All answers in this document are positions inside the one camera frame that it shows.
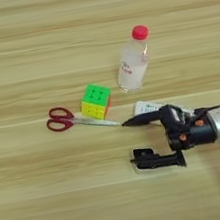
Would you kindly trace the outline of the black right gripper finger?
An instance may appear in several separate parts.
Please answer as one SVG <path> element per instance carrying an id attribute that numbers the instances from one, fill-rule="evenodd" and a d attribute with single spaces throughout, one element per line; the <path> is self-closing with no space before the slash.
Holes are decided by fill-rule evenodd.
<path id="1" fill-rule="evenodd" d="M 184 155 L 181 151 L 177 151 L 176 153 L 165 156 L 153 154 L 153 156 L 135 158 L 132 159 L 131 163 L 135 164 L 135 166 L 140 170 L 148 170 L 172 165 L 184 167 L 186 165 Z"/>
<path id="2" fill-rule="evenodd" d="M 124 127 L 130 126 L 145 126 L 150 124 L 152 121 L 160 120 L 162 118 L 163 110 L 155 110 L 154 112 L 138 114 L 132 117 L 126 122 L 122 123 Z"/>

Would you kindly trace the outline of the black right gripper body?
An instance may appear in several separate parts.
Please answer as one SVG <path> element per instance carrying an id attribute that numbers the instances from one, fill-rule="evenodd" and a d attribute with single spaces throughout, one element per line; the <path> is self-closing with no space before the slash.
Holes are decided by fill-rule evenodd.
<path id="1" fill-rule="evenodd" d="M 172 150 L 188 150 L 195 145 L 215 142 L 217 134 L 206 113 L 183 120 L 164 122 L 165 133 Z"/>

